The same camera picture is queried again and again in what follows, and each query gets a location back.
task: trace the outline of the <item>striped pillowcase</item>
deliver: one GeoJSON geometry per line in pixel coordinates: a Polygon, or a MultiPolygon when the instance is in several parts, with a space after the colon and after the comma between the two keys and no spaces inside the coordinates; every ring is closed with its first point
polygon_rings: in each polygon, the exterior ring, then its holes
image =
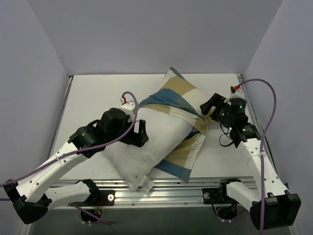
{"type": "Polygon", "coordinates": [[[209,98],[170,67],[160,90],[140,103],[141,107],[179,117],[193,126],[193,130],[185,140],[156,168],[184,181],[189,180],[207,131],[209,116],[201,113],[200,105],[207,102],[209,98]]]}

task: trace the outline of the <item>blue stripe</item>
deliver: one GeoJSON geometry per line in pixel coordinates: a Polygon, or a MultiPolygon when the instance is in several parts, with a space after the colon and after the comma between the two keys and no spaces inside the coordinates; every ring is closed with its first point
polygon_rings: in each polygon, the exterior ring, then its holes
{"type": "Polygon", "coordinates": [[[184,181],[188,181],[191,174],[190,169],[186,169],[167,160],[162,160],[158,165],[155,166],[155,168],[174,175],[184,181]]]}
{"type": "Polygon", "coordinates": [[[180,110],[184,110],[186,112],[189,112],[193,115],[196,115],[200,118],[201,117],[196,110],[178,93],[174,92],[171,89],[161,89],[157,93],[154,93],[153,95],[150,95],[148,98],[143,100],[140,103],[140,106],[145,106],[148,104],[160,104],[160,105],[167,105],[171,106],[180,110]]]}

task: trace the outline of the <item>black base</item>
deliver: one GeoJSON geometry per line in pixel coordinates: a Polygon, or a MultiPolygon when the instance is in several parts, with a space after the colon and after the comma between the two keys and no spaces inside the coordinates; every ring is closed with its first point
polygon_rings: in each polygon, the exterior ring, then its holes
{"type": "MultiPolygon", "coordinates": [[[[298,214],[301,200],[298,194],[270,196],[265,199],[264,230],[291,226],[298,214]]],[[[250,208],[250,217],[254,227],[260,230],[261,201],[250,208]]]]}

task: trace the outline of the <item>cable tie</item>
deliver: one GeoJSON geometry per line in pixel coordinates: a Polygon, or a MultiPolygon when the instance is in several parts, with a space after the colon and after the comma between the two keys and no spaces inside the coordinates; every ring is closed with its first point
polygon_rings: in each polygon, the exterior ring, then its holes
{"type": "Polygon", "coordinates": [[[259,156],[259,157],[260,157],[261,155],[263,155],[263,156],[266,155],[265,151],[262,151],[262,152],[260,152],[260,153],[258,153],[258,154],[254,154],[254,156],[259,156]]]}
{"type": "Polygon", "coordinates": [[[65,167],[68,170],[71,170],[71,168],[67,167],[62,161],[61,159],[59,159],[59,157],[57,156],[57,154],[54,154],[55,159],[61,164],[62,167],[65,167]]]}

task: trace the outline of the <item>white table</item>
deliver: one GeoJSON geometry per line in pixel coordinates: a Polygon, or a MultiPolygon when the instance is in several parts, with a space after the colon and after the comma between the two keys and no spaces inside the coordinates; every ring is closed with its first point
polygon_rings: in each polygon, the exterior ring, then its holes
{"type": "MultiPolygon", "coordinates": [[[[228,97],[230,86],[238,84],[236,74],[184,74],[183,76],[209,96],[219,93],[228,97]]],[[[119,107],[119,98],[124,91],[133,92],[137,100],[141,101],[160,88],[163,78],[164,74],[74,76],[53,153],[68,140],[78,127],[100,118],[111,107],[119,107]]],[[[192,169],[191,178],[250,178],[252,176],[250,169],[234,146],[221,147],[219,145],[221,134],[219,125],[212,121],[208,126],[205,142],[192,169]]],[[[176,178],[158,169],[153,169],[148,177],[165,180],[176,178]]],[[[87,178],[121,180],[103,152],[95,154],[89,160],[76,166],[62,180],[87,178]]]]}

